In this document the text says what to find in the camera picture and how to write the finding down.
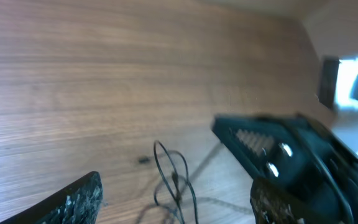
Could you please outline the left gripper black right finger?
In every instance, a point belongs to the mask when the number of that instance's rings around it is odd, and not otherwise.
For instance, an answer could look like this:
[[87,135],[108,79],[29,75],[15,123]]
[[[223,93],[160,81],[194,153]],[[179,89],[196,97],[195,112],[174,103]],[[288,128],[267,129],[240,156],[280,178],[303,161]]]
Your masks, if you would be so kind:
[[269,180],[255,178],[250,203],[256,224],[325,223],[325,218]]

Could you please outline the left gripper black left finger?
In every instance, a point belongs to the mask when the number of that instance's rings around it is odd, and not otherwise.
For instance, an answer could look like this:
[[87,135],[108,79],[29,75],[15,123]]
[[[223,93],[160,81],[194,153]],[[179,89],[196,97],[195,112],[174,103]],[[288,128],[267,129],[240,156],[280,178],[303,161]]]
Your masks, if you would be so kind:
[[95,223],[102,200],[100,174],[92,171],[1,224]]

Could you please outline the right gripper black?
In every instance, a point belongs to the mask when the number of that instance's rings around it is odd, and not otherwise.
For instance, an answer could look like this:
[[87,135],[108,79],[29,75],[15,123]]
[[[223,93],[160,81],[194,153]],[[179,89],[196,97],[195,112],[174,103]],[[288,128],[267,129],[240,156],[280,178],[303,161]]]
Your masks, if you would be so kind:
[[212,131],[253,179],[287,187],[300,223],[358,223],[358,158],[317,120],[221,114]]

